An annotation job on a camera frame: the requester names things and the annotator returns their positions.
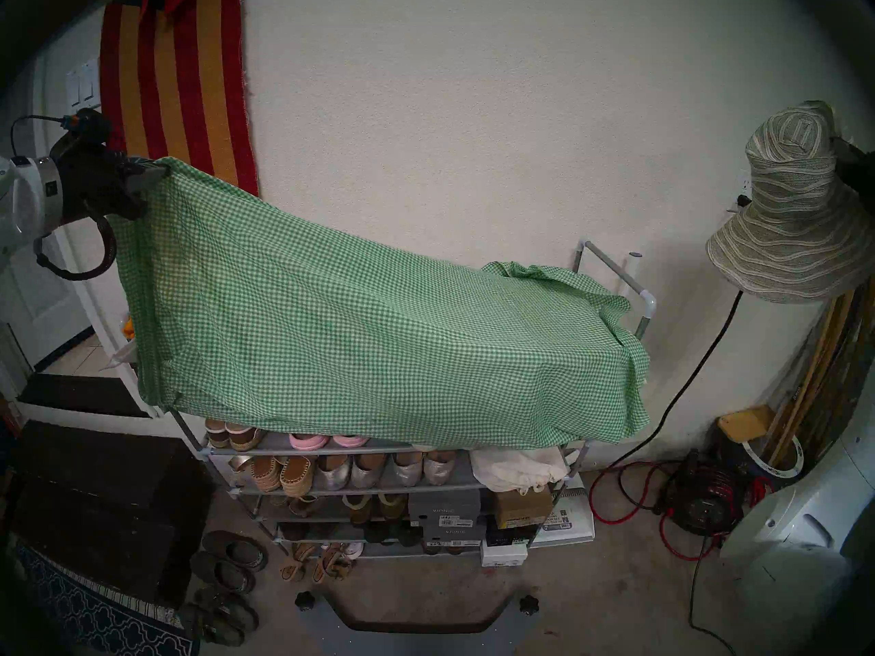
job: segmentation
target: pink shoe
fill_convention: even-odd
[[[327,435],[295,435],[289,433],[289,444],[298,451],[315,451],[328,444]]]
[[[361,435],[335,435],[334,441],[344,449],[355,449],[355,447],[364,446],[370,437],[362,437]]]

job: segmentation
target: checkered fabric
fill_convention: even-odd
[[[418,256],[158,162],[172,175],[148,215],[113,220],[148,403],[438,446],[617,442],[648,423],[629,303],[591,278]]]

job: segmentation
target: white appliance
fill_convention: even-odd
[[[763,653],[792,653],[833,606],[854,570],[842,545],[873,497],[875,367],[821,462],[759,502],[723,545],[748,617],[772,641]]]

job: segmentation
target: light switch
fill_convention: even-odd
[[[67,105],[75,111],[79,107],[79,75],[75,70],[67,73]]]
[[[94,73],[90,63],[85,63],[79,72],[79,97],[85,101],[94,97]]]

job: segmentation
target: straw hat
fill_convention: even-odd
[[[875,270],[875,220],[836,176],[832,110],[808,100],[747,142],[753,201],[708,240],[730,282],[767,301],[821,301]]]

